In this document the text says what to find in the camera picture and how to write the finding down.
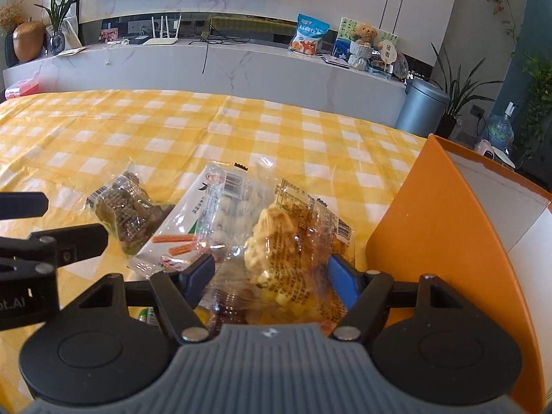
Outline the dark brown snack packet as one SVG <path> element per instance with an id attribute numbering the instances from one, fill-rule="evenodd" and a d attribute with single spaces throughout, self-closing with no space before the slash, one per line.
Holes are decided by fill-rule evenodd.
<path id="1" fill-rule="evenodd" d="M 135 255 L 175 207 L 156 204 L 130 171 L 113 177 L 86 198 L 86 207 L 107 227 L 128 256 Z"/>

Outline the yellow puffed snack bag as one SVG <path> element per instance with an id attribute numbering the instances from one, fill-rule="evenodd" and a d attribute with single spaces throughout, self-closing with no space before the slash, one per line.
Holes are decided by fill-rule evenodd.
<path id="1" fill-rule="evenodd" d="M 345 308 L 327 280 L 328 257 L 355 258 L 354 232 L 321 199 L 262 158 L 232 191 L 213 191 L 199 244 L 213 255 L 210 289 L 249 289 L 249 324 L 317 323 L 329 330 Z"/>

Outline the yellow white checkered tablecloth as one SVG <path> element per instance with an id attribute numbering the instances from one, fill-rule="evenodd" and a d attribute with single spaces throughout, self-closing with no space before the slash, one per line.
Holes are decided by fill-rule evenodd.
<path id="1" fill-rule="evenodd" d="M 155 201 L 180 200 L 208 162 L 278 173 L 348 223 L 356 249 L 401 188 L 421 137 L 369 121 L 230 95 L 48 92 L 1 105 L 1 187 L 41 191 L 48 212 L 5 220 L 3 236 L 91 223 L 86 197 L 133 167 Z"/>

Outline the white red snack packet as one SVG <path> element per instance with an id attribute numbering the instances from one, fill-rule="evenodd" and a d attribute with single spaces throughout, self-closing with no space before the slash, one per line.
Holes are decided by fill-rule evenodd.
<path id="1" fill-rule="evenodd" d="M 209 162 L 197 175 L 186 174 L 189 184 L 184 196 L 154 230 L 151 238 L 129 260 L 128 268 L 139 278 L 166 271 L 183 271 L 199 255 L 199 230 L 210 194 L 229 183 L 231 190 L 246 176 L 247 169 L 238 164 Z"/>

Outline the orange cardboard box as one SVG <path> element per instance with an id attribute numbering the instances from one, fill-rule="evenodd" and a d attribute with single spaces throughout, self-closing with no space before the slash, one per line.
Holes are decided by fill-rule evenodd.
<path id="1" fill-rule="evenodd" d="M 431 136 L 365 249 L 397 280 L 436 274 L 507 331 L 528 413 L 551 389 L 551 195 L 472 150 Z"/>

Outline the bronze round vase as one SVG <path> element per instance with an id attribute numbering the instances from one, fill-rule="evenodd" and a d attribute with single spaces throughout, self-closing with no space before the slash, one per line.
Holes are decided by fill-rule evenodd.
<path id="1" fill-rule="evenodd" d="M 27 21 L 13 32 L 13 48 L 21 63 L 37 59 L 42 50 L 46 28 L 42 21 Z"/>

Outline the green plant glass vase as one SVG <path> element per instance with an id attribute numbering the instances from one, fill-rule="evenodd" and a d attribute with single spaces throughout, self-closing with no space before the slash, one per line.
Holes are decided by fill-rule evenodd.
<path id="1" fill-rule="evenodd" d="M 51 56 L 57 56 L 66 47 L 66 36 L 63 33 L 63 21 L 77 0 L 49 0 L 47 5 L 36 4 L 37 8 L 44 9 L 50 19 L 50 34 L 47 50 Z"/>

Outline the white small stool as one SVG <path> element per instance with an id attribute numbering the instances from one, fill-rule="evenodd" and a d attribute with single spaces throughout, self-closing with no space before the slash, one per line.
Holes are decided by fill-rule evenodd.
<path id="1" fill-rule="evenodd" d="M 479 155 L 482 155 L 494 162 L 498 162 L 500 165 L 515 169 L 515 164 L 502 150 L 493 147 L 487 140 L 480 140 L 475 146 L 474 151 Z"/>

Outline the blue metal trash bin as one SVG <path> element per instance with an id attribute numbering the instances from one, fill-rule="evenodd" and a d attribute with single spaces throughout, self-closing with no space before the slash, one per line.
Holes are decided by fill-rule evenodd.
<path id="1" fill-rule="evenodd" d="M 448 93 L 418 78 L 408 81 L 405 93 L 395 128 L 418 137 L 433 134 L 449 104 Z"/>

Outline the white wifi router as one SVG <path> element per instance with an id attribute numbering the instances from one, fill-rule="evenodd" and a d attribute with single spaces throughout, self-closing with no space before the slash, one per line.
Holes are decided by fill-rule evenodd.
<path id="1" fill-rule="evenodd" d="M 167 15 L 160 17 L 158 31 L 155 31 L 154 19 L 151 19 L 152 37 L 146 40 L 144 46 L 171 46 L 178 42 L 181 18 L 177 20 L 176 30 L 171 34 Z"/>

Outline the potted long-leaf plant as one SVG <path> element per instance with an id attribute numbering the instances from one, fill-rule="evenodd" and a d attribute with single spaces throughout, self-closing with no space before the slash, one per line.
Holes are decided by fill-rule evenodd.
<path id="1" fill-rule="evenodd" d="M 460 117 L 460 111 L 468 103 L 475 101 L 482 102 L 494 102 L 495 99 L 489 96 L 480 95 L 478 91 L 481 87 L 489 85 L 502 84 L 502 80 L 481 80 L 476 79 L 475 74 L 480 67 L 485 63 L 485 57 L 483 57 L 471 71 L 464 76 L 462 73 L 462 65 L 459 65 L 456 72 L 453 71 L 451 61 L 446 51 L 443 48 L 442 53 L 437 52 L 434 45 L 431 45 L 433 52 L 436 56 L 436 65 L 443 75 L 443 82 L 439 83 L 432 79 L 430 83 L 436 84 L 437 87 L 445 92 L 448 96 L 448 103 L 443 112 L 443 116 L 439 122 L 439 125 L 435 131 L 435 135 L 442 138 L 450 137 L 451 133 L 456 127 L 457 119 Z"/>

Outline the white marble tv cabinet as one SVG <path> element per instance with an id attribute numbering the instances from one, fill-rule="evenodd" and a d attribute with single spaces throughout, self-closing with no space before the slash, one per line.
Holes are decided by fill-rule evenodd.
<path id="1" fill-rule="evenodd" d="M 7 68 L 2 83 L 36 78 L 43 92 L 178 90 L 219 93 L 393 126 L 401 82 L 332 66 L 319 57 L 251 43 L 171 46 L 99 44 Z"/>

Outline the round white hand fan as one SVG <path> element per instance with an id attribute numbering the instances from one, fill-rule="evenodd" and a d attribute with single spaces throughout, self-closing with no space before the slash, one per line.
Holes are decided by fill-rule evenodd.
<path id="1" fill-rule="evenodd" d="M 398 54 L 395 44 L 392 41 L 384 39 L 378 43 L 377 48 L 379 50 L 381 60 L 386 66 L 396 62 Z"/>

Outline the brown teddy bear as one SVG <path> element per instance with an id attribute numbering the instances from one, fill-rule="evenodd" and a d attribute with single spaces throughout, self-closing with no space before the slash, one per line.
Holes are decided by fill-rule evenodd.
<path id="1" fill-rule="evenodd" d="M 376 28 L 369 24 L 358 23 L 351 33 L 351 40 L 356 44 L 372 47 L 372 41 L 378 36 Z"/>

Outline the green white book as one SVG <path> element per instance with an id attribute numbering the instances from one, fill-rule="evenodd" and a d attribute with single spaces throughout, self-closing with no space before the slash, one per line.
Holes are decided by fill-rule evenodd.
<path id="1" fill-rule="evenodd" d="M 369 23 L 343 17 L 339 23 L 337 38 L 347 41 L 369 41 L 372 47 L 378 46 L 384 40 L 398 44 L 398 36 L 385 30 L 376 28 Z"/>

